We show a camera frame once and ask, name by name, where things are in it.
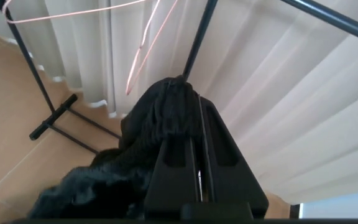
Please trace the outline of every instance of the tile floor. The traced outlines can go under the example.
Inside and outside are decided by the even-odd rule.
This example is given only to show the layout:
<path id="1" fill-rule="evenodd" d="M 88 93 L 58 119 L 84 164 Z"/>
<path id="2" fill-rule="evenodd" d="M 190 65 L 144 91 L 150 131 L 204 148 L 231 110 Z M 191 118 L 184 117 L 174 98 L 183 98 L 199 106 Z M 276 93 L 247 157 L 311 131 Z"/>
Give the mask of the tile floor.
<path id="1" fill-rule="evenodd" d="M 64 82 L 53 83 L 40 72 L 55 106 L 70 92 Z M 109 119 L 106 108 L 89 108 L 80 99 L 74 107 L 89 118 L 120 133 L 119 121 Z M 29 134 L 50 114 L 19 49 L 0 40 L 0 223 L 24 217 L 39 192 L 73 167 L 88 165 L 94 155 L 51 130 L 36 141 Z M 96 149 L 117 145 L 117 140 L 70 113 L 56 125 Z M 270 218 L 289 216 L 289 205 L 270 197 Z"/>

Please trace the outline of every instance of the curtain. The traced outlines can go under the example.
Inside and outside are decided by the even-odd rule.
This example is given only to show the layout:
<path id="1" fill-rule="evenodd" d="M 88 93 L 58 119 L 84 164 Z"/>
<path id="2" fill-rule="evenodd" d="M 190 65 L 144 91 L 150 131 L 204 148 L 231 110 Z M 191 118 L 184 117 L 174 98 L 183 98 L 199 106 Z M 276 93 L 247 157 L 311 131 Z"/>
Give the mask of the curtain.
<path id="1" fill-rule="evenodd" d="M 11 11 L 28 19 L 129 1 L 15 0 Z M 358 1 L 318 2 L 358 20 Z M 161 2 L 141 58 L 172 4 Z M 48 75 L 127 113 L 153 82 L 181 74 L 205 4 L 179 0 L 129 96 L 155 1 L 18 27 Z M 281 1 L 218 1 L 189 82 L 216 105 L 265 190 L 288 203 L 358 192 L 358 38 Z"/>

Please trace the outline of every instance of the black metal bar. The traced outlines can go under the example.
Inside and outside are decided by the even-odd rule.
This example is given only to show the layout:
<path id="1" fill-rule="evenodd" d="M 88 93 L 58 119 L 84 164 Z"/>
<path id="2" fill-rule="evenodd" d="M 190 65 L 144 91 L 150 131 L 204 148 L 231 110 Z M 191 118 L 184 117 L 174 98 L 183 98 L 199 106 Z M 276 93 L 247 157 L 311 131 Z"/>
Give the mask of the black metal bar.
<path id="1" fill-rule="evenodd" d="M 33 132 L 30 134 L 31 140 L 38 139 L 42 133 L 44 133 L 48 126 L 45 124 L 53 125 L 53 123 L 69 108 L 76 100 L 77 96 L 72 94 L 62 105 L 60 105 L 45 121 L 38 126 Z"/>
<path id="2" fill-rule="evenodd" d="M 281 0 L 358 37 L 358 22 L 312 0 Z"/>
<path id="3" fill-rule="evenodd" d="M 201 18 L 200 25 L 198 26 L 197 34 L 194 38 L 193 45 L 191 46 L 185 69 L 183 71 L 183 76 L 185 77 L 185 80 L 187 80 L 190 75 L 191 68 L 193 67 L 194 61 L 196 60 L 198 50 L 200 49 L 201 43 L 204 39 L 206 29 L 208 28 L 209 22 L 211 21 L 212 14 L 215 10 L 217 2 L 218 0 L 208 0 L 205 5 L 205 10 Z"/>
<path id="4" fill-rule="evenodd" d="M 64 132 L 63 130 L 59 129 L 58 127 L 50 125 L 48 123 L 44 123 L 44 125 L 47 126 L 50 129 L 56 131 L 57 133 L 61 134 L 62 136 L 65 136 L 66 138 L 72 140 L 73 142 L 79 144 L 80 146 L 84 147 L 85 149 L 87 149 L 87 150 L 89 150 L 89 151 L 91 151 L 91 152 L 93 152 L 95 154 L 99 154 L 99 151 L 93 149 L 91 146 L 89 146 L 89 145 L 81 142 L 80 140 L 74 138 L 73 136 L 67 134 L 66 132 Z"/>
<path id="5" fill-rule="evenodd" d="M 69 112 L 73 113 L 75 116 L 83 119 L 84 121 L 88 122 L 89 124 L 92 124 L 93 126 L 99 128 L 100 130 L 102 131 L 105 131 L 107 132 L 108 134 L 118 138 L 118 139 L 121 139 L 121 136 L 119 136 L 118 134 L 110 131 L 109 129 L 103 127 L 102 125 L 96 123 L 95 121 L 92 121 L 91 119 L 87 118 L 86 116 L 80 114 L 79 112 L 75 111 L 74 109 L 71 109 L 70 107 L 66 107 L 66 110 L 68 110 Z"/>
<path id="6" fill-rule="evenodd" d="M 9 12 L 8 9 L 6 9 L 6 17 L 10 20 L 12 20 L 12 17 L 11 17 L 11 13 Z M 17 30 L 17 27 L 15 24 L 10 24 L 8 23 L 9 25 L 9 28 L 11 29 L 12 31 L 12 34 L 13 36 L 15 37 L 16 41 L 17 41 L 17 44 L 18 46 L 20 47 L 20 50 L 22 51 L 22 54 L 25 58 L 25 61 L 27 62 L 27 64 L 29 65 L 30 67 L 30 70 L 31 70 L 31 73 L 33 74 L 34 78 L 35 78 L 35 81 L 37 82 L 38 86 L 40 87 L 40 90 L 45 98 L 45 101 L 47 102 L 48 106 L 49 106 L 49 109 L 51 112 L 55 112 L 55 108 L 53 107 L 53 104 L 52 102 L 50 101 L 50 98 L 48 96 L 48 93 L 44 87 L 44 84 L 42 83 L 42 80 L 40 78 L 40 75 L 38 74 L 38 71 L 37 69 L 35 68 L 35 65 L 30 57 L 30 54 L 29 52 L 27 51 L 27 48 L 25 47 L 25 44 L 22 40 L 22 37 L 19 33 L 19 31 Z"/>

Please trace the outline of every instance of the clothes hanger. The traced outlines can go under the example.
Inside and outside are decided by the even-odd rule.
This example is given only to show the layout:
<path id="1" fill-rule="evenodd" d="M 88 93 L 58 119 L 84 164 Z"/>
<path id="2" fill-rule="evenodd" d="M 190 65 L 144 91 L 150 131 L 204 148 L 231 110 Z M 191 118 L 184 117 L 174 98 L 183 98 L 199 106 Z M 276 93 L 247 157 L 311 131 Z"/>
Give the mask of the clothes hanger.
<path id="1" fill-rule="evenodd" d="M 144 2 L 144 1 L 148 1 L 148 0 L 137 0 L 137 1 L 129 2 L 129 3 L 125 3 L 125 4 L 120 4 L 120 5 L 117 5 L 117 6 L 109 6 L 109 7 L 104 7 L 104 8 L 100 8 L 100 9 L 91 9 L 91 10 L 85 10 L 85 11 L 80 11 L 80 12 L 71 12 L 71 13 L 54 15 L 54 16 L 38 17 L 38 18 L 33 18 L 33 19 L 23 19 L 23 20 L 19 20 L 19 21 L 12 21 L 12 20 L 10 20 L 10 19 L 8 19 L 6 17 L 7 7 L 11 3 L 11 1 L 12 0 L 7 0 L 5 2 L 5 4 L 2 6 L 1 12 L 4 15 L 5 20 L 8 23 L 10 23 L 10 24 L 20 24 L 20 23 L 25 23 L 25 22 L 42 21 L 42 20 L 46 20 L 46 19 L 55 19 L 55 18 L 59 18 L 59 17 L 74 16 L 74 15 L 86 14 L 86 13 L 91 13 L 91 12 L 100 12 L 100 11 L 105 11 L 105 10 L 110 10 L 110 9 L 117 9 L 119 7 L 130 6 L 130 5 L 137 4 L 137 3 L 140 3 L 140 2 Z M 145 64 L 145 61 L 149 57 L 150 51 L 152 50 L 152 48 L 154 46 L 154 43 L 157 40 L 157 37 L 160 35 L 161 30 L 165 26 L 166 21 L 168 20 L 170 14 L 172 13 L 173 9 L 175 8 L 175 6 L 176 6 L 176 4 L 178 2 L 178 0 L 175 0 L 175 2 L 173 3 L 173 5 L 172 5 L 172 7 L 171 7 L 171 9 L 169 11 L 169 13 L 165 17 L 164 22 L 162 23 L 162 25 L 161 25 L 160 29 L 158 30 L 157 34 L 155 35 L 154 40 L 153 40 L 149 50 L 147 51 L 145 58 L 143 59 L 142 65 L 138 68 L 138 70 L 136 72 L 136 75 L 134 77 L 134 84 L 131 85 L 131 80 L 132 80 L 132 76 L 133 76 L 133 73 L 134 73 L 134 69 L 135 69 L 135 66 L 136 66 L 137 59 L 139 58 L 139 54 L 140 54 L 140 51 L 142 50 L 142 47 L 144 46 L 146 36 L 147 36 L 147 32 L 149 31 L 150 24 L 152 22 L 154 14 L 155 14 L 155 12 L 156 12 L 156 10 L 158 8 L 158 5 L 160 4 L 160 1 L 161 0 L 157 0 L 157 3 L 155 4 L 155 6 L 153 8 L 153 11 L 152 11 L 152 13 L 150 15 L 149 20 L 147 21 L 147 25 L 146 25 L 146 27 L 144 29 L 144 32 L 143 32 L 142 42 L 140 43 L 139 48 L 136 51 L 134 61 L 132 63 L 132 67 L 131 67 L 131 70 L 129 72 L 128 79 L 127 79 L 127 85 L 126 85 L 126 90 L 125 90 L 126 95 L 129 95 L 131 93 L 131 91 L 132 91 L 137 79 L 139 78 L 140 72 L 142 71 L 142 68 L 143 68 L 143 66 Z"/>

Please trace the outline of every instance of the curtain fold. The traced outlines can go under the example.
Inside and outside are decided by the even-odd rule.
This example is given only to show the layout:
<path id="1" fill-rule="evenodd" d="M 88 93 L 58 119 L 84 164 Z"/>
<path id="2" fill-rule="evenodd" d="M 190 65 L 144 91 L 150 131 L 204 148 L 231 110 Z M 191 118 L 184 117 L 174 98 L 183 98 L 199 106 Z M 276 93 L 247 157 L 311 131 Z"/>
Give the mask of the curtain fold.
<path id="1" fill-rule="evenodd" d="M 28 19 L 130 1 L 16 0 L 11 11 Z M 140 61 L 173 2 L 160 3 Z M 358 21 L 358 1 L 318 2 Z M 153 82 L 182 73 L 206 0 L 179 0 L 126 96 L 155 3 L 18 27 L 48 75 L 127 113 Z M 281 1 L 218 1 L 189 82 L 216 105 L 264 189 L 289 203 L 358 192 L 358 38 Z"/>

